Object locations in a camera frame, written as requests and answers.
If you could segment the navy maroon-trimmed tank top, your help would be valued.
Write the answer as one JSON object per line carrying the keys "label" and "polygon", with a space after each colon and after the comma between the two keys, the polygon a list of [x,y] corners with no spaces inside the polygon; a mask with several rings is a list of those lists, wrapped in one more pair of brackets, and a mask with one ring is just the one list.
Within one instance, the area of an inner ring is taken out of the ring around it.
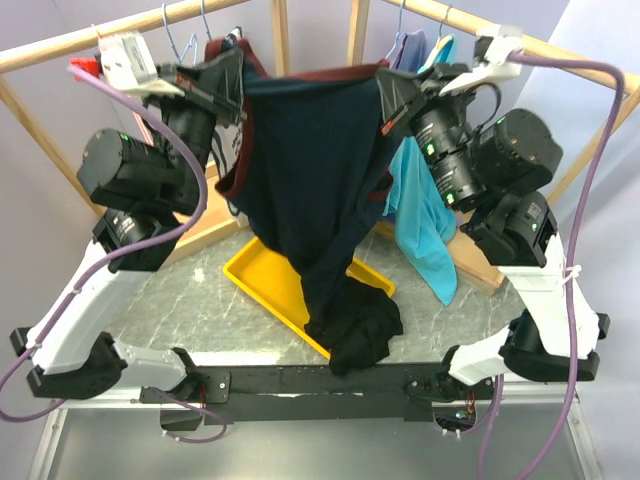
{"label": "navy maroon-trimmed tank top", "polygon": [[387,62],[277,78],[247,41],[237,47],[246,120],[237,161],[217,191],[300,276],[312,334],[340,323],[400,334],[395,303],[346,274],[393,183],[397,145],[381,132],[376,82]]}

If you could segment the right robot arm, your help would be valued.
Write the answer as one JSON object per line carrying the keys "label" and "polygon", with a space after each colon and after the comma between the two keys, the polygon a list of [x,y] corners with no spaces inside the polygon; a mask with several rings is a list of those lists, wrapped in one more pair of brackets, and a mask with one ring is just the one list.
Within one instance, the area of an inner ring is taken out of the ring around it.
{"label": "right robot arm", "polygon": [[376,81],[383,134],[416,140],[444,204],[467,215],[463,233],[525,306],[498,333],[451,347],[436,371],[412,381],[409,391],[451,402],[505,373],[541,383],[593,380],[596,347],[610,319],[580,291],[541,193],[562,157],[546,124],[529,110],[513,109],[470,126],[466,111],[476,92],[498,83],[463,64],[437,64],[420,74],[381,69]]}

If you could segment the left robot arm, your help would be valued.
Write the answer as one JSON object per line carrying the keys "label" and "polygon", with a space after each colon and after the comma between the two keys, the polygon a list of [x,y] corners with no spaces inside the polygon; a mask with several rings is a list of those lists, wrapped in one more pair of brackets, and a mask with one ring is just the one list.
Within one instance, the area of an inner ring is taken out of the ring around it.
{"label": "left robot arm", "polygon": [[86,144],[77,177],[104,214],[50,313],[11,334],[16,354],[32,363],[26,380],[35,397],[85,400],[114,387],[153,387],[186,402],[199,392],[202,375],[186,350],[135,347],[106,328],[203,215],[215,129],[244,119],[243,61],[231,49],[194,67],[157,67],[166,88],[133,102],[153,142],[105,128]]}

